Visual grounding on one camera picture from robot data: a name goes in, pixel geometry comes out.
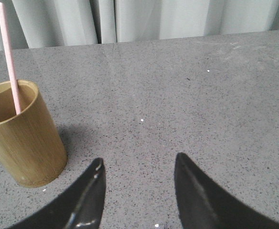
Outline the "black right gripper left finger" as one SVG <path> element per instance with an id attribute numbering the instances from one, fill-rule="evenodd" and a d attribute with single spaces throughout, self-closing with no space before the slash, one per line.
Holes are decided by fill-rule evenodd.
<path id="1" fill-rule="evenodd" d="M 83 174 L 52 202 L 11 229 L 97 229 L 105 203 L 106 173 L 96 158 Z"/>

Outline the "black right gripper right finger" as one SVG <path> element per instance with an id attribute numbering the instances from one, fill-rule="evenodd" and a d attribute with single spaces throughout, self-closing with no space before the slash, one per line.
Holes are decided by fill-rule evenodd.
<path id="1" fill-rule="evenodd" d="M 185 229 L 279 229 L 279 223 L 229 194 L 185 153 L 175 160 L 174 184 Z"/>

